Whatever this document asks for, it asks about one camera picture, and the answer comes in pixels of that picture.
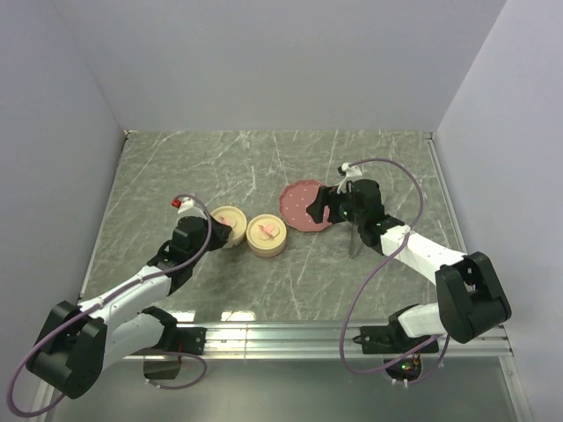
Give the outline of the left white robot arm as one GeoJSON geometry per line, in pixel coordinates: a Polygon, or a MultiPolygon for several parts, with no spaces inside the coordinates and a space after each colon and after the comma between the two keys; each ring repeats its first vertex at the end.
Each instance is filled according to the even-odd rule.
{"type": "Polygon", "coordinates": [[[171,239],[133,277],[78,305],[62,301],[52,308],[26,369],[75,399],[130,354],[153,349],[200,355],[204,331],[186,335],[155,304],[192,277],[206,252],[225,247],[231,231],[215,218],[181,218],[171,239]]]}

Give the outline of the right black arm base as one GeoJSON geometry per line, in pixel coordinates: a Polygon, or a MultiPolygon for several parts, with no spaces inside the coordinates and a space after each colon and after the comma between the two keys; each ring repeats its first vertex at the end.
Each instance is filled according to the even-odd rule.
{"type": "MultiPolygon", "coordinates": [[[[409,338],[402,331],[400,325],[388,323],[386,326],[362,326],[359,334],[354,336],[352,341],[361,347],[363,354],[389,354],[397,356],[408,352],[429,339],[429,335],[409,338]]],[[[404,359],[386,368],[385,373],[396,382],[413,382],[422,376],[423,364],[421,355],[423,353],[438,353],[439,350],[438,341],[434,340],[432,343],[418,349],[414,353],[410,353],[404,359]]]]}

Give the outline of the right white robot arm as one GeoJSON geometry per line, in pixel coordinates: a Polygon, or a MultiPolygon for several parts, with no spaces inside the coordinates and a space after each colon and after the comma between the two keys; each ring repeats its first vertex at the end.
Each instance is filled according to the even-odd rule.
{"type": "Polygon", "coordinates": [[[366,246],[435,286],[435,303],[415,304],[390,316],[387,338],[394,349],[407,351],[419,338],[434,335],[465,344],[511,318],[491,259],[441,246],[387,214],[376,181],[350,182],[343,193],[335,186],[321,187],[306,212],[315,223],[353,223],[366,246]]]}

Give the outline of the pink lunch box tier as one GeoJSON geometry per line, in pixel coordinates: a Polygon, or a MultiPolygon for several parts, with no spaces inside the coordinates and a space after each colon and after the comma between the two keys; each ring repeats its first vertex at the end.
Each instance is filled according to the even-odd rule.
{"type": "Polygon", "coordinates": [[[285,242],[256,243],[248,240],[247,243],[249,244],[251,251],[261,258],[273,258],[282,253],[285,247],[285,242]]]}

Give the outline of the cream lid with pink handle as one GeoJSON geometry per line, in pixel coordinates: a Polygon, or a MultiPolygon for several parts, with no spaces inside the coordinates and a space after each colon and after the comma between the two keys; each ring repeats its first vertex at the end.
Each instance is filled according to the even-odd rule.
{"type": "Polygon", "coordinates": [[[285,242],[286,244],[287,228],[275,215],[257,215],[248,222],[246,240],[256,243],[285,242]]]}

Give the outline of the steel lunch box bowl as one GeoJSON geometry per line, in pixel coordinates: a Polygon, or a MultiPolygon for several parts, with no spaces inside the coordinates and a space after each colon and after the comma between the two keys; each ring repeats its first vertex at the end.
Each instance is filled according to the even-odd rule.
{"type": "Polygon", "coordinates": [[[224,249],[231,249],[235,246],[238,246],[241,242],[245,240],[245,235],[242,236],[235,236],[229,237],[228,241],[223,246],[224,249]]]}

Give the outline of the metal tongs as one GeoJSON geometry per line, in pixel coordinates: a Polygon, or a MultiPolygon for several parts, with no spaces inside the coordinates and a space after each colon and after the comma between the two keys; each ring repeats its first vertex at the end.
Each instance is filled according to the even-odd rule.
{"type": "Polygon", "coordinates": [[[358,231],[358,225],[356,223],[350,224],[350,243],[348,246],[348,256],[354,259],[363,249],[363,241],[361,235],[358,231]]]}

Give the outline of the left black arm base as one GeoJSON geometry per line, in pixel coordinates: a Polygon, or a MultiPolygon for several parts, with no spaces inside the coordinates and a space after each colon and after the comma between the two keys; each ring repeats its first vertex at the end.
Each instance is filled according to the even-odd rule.
{"type": "Polygon", "coordinates": [[[180,390],[193,387],[208,372],[208,364],[202,355],[207,329],[203,327],[168,327],[156,346],[142,349],[143,376],[145,383],[157,389],[180,390]],[[175,380],[185,359],[201,364],[201,372],[192,381],[180,385],[164,385],[159,381],[175,380]]]}

